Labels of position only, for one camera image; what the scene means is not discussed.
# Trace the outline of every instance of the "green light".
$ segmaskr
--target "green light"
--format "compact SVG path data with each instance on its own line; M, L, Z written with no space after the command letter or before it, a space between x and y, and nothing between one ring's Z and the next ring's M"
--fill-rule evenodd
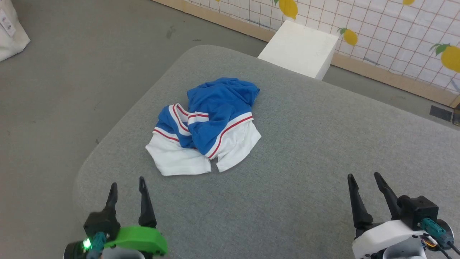
M89 241L89 238L83 241L83 247L85 249L89 249L91 247L91 241Z

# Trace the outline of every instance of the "white sleeve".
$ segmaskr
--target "white sleeve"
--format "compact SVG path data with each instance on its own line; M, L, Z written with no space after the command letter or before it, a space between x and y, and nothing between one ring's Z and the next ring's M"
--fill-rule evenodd
M219 172L223 172L243 161L260 137L260 133L252 120L240 124L222 135L222 143L217 151L217 168Z
M182 148L178 142L170 141L160 134L154 133L145 148L164 176L199 175L211 171L209 159L198 150Z

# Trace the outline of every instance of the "red stripe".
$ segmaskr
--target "red stripe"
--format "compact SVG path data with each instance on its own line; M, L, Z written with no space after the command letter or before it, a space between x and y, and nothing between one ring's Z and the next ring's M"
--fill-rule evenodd
M178 140L178 139L175 139L175 138L171 138L171 137L168 137L168 136L166 136L165 134L163 134L162 132L160 132L160 131L159 131L159 130L157 130L157 129L154 129L153 131L156 131L156 132L160 133L160 134L161 134L161 135L163 135L163 137L165 137L165 138L168 138L168 139L172 139L172 140L175 140L175 141L179 142L179 140Z
M186 116L189 115L187 112L184 112L184 110L182 110L182 108L181 108L179 105L177 105L177 108L178 108L179 111L180 111L181 113L183 113L184 115L186 115Z
M220 143L221 143L221 141L222 141L222 136L225 134L225 132L227 132L229 129L231 129L231 128L237 126L238 124L240 124L240 123L242 123L242 122L244 122L244 121L247 121L247 120L249 120L249 119L251 119L251 118L252 118L252 116L249 116L249 117L247 117L247 118L242 119L242 120L239 121L239 122L236 122L235 124L231 125L230 127L226 128L226 129L222 132L222 134L220 134L219 144L217 144L216 149L215 149L214 152L209 156L209 158L213 157L213 155L214 155L214 154L217 152L217 150L219 149Z
M174 115L176 115L176 118L177 118L177 121L179 121L179 125L180 127L189 132L189 130L183 125L182 121L180 120L179 116L177 115L177 112L176 112L176 107L179 107L177 104L175 104L173 107L172 107L172 111L174 112Z
M196 117L196 116L199 116L199 117L208 117L208 115L204 115L204 114L193 114L193 115L189 115L189 118L191 117Z

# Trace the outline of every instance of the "lemon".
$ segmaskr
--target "lemon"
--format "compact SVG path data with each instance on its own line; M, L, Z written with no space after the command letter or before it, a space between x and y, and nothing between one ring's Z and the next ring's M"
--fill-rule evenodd
M436 48L436 55L442 53L441 63L457 73L460 73L460 48L450 44L435 44L431 49Z
M358 43L358 36L356 33L350 29L347 28L339 28L337 31L340 30L340 35L344 36L344 40L346 43L354 46L356 43Z
M280 3L280 10L284 13L284 15L295 20L295 17L297 16L297 12L299 11L297 9L297 4L295 3L295 1L294 0L279 0L279 3Z
M402 4L405 5L405 6L409 6L411 4L413 4L415 2L415 0L402 0Z

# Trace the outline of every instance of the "gray floor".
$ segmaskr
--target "gray floor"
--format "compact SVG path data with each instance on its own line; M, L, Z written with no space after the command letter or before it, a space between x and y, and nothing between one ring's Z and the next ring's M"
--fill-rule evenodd
M31 43L0 62L0 258L56 258L83 237L79 167L175 59L201 44L257 56L265 43L149 0L13 4ZM336 67L324 80L456 128L421 97Z

